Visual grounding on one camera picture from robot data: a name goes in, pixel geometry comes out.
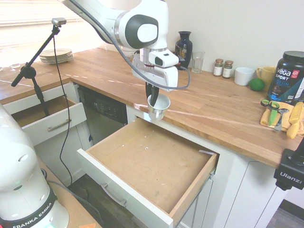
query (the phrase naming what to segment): green scissors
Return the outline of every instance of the green scissors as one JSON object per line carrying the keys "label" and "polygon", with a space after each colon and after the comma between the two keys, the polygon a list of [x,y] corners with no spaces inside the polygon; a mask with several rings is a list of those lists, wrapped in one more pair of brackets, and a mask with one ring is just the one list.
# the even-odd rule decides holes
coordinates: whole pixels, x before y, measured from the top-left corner
{"label": "green scissors", "polygon": [[271,126],[275,120],[277,110],[279,109],[280,105],[275,101],[268,101],[266,99],[261,101],[261,105],[271,110],[270,117],[268,120],[268,125]]}

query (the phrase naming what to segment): wooden countertop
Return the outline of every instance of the wooden countertop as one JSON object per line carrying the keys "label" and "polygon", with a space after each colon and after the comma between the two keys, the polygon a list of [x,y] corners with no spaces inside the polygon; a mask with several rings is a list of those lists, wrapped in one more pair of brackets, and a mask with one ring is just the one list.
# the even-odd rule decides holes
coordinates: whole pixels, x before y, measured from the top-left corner
{"label": "wooden countertop", "polygon": [[[117,52],[91,49],[74,56],[72,61],[59,65],[62,77],[68,76],[73,82],[147,112],[144,82],[132,75],[131,68]],[[41,72],[41,80],[37,81],[43,90],[50,82],[57,83],[55,65],[41,62],[35,65]],[[4,78],[11,81],[12,75]],[[260,101],[266,98],[266,92],[251,91],[247,86],[236,85],[233,78],[214,77],[209,72],[192,73],[191,77],[188,89],[169,93],[160,90],[171,99],[163,120],[275,168],[285,148],[295,150],[299,145],[301,137],[291,140],[285,132],[260,125],[265,110]],[[179,71],[179,86],[186,83],[186,72]],[[19,85],[12,88],[7,84],[4,86],[0,81],[2,104],[24,96],[25,92],[13,91]],[[23,90],[29,93],[33,88]]]}
{"label": "wooden countertop", "polygon": [[[61,183],[41,160],[39,160],[39,166],[47,171],[47,180]],[[58,202],[68,211],[69,222],[67,228],[79,228],[79,226],[90,224],[95,224],[95,228],[102,228],[74,196],[58,185],[53,183],[50,185],[58,197]]]}

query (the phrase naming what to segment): drawer handle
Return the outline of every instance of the drawer handle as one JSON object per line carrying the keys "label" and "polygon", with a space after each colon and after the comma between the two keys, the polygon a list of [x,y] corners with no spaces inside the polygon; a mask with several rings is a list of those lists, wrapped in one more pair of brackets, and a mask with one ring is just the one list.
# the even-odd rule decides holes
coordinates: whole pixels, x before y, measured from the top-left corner
{"label": "drawer handle", "polygon": [[118,199],[116,199],[114,196],[112,196],[109,192],[108,192],[108,190],[107,189],[105,189],[107,186],[108,186],[108,184],[106,183],[106,184],[101,184],[100,185],[102,188],[103,188],[103,190],[105,191],[105,193],[111,198],[111,199],[113,199],[116,203],[118,203],[120,206],[122,206],[122,207],[126,207],[126,202],[127,202],[127,200],[125,199],[123,199],[122,201],[119,201]]}
{"label": "drawer handle", "polygon": [[49,127],[49,128],[47,129],[47,131],[48,131],[48,132],[51,132],[51,131],[53,131],[53,130],[56,130],[56,129],[58,129],[59,127],[62,127],[62,126],[64,126],[64,125],[67,125],[68,122],[69,122],[69,120],[66,120],[64,123],[61,123],[61,124],[57,125],[56,127]]}

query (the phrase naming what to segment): window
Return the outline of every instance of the window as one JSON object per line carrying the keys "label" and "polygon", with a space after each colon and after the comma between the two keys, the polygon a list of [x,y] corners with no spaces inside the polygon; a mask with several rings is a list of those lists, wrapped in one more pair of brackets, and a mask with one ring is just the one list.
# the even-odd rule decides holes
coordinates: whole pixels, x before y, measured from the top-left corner
{"label": "window", "polygon": [[[57,0],[0,0],[0,49],[15,48],[18,61],[29,62],[51,35],[52,18],[67,20],[55,36],[56,48],[75,53],[101,43],[90,24]],[[53,48],[51,41],[45,50]],[[0,65],[7,67],[5,58]]]}

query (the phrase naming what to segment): decorative vase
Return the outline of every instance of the decorative vase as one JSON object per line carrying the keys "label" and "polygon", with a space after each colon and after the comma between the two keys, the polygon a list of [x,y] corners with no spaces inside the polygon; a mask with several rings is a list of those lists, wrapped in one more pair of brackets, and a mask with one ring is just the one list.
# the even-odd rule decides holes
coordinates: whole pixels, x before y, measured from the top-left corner
{"label": "decorative vase", "polygon": [[192,54],[192,42],[189,40],[191,32],[181,31],[180,40],[175,44],[175,55],[180,59],[180,65],[176,66],[179,70],[180,67],[188,68]]}

